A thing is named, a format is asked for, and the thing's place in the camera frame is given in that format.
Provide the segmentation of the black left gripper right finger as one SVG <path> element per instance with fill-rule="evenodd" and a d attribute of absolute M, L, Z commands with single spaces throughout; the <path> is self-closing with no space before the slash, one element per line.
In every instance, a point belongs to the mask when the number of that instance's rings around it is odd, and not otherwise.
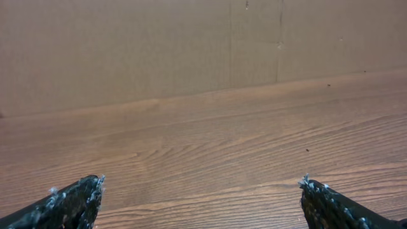
<path fill-rule="evenodd" d="M 298 182 L 309 229 L 406 229 L 406 219 L 391 220 L 334 191 L 306 174 Z"/>

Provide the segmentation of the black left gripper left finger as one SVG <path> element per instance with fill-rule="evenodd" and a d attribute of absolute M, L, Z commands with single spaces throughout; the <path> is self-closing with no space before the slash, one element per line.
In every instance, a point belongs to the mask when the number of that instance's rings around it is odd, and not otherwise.
<path fill-rule="evenodd" d="M 105 176 L 89 175 L 1 218 L 1 229 L 92 229 L 95 226 Z"/>

